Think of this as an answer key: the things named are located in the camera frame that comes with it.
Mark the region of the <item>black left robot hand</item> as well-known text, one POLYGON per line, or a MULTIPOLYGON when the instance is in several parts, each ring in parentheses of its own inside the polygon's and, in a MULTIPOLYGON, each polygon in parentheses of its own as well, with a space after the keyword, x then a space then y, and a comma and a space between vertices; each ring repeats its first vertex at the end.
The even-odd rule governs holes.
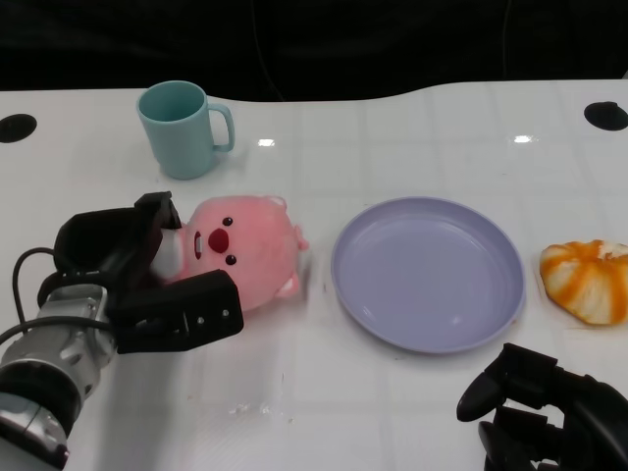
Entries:
POLYGON ((105 315, 121 354, 188 351, 244 327, 235 283, 223 270, 181 281, 158 281, 149 266, 165 230, 181 219, 169 191, 143 194, 132 207, 80 213, 57 233, 55 274, 38 303, 58 288, 105 288, 105 315))

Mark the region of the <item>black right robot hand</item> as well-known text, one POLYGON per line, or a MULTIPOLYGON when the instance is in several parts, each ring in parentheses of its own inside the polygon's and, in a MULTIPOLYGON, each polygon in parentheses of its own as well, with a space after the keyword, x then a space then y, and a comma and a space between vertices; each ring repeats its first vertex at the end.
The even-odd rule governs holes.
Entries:
POLYGON ((487 470, 624 470, 627 399, 612 386, 507 343, 456 407, 478 421, 487 470))

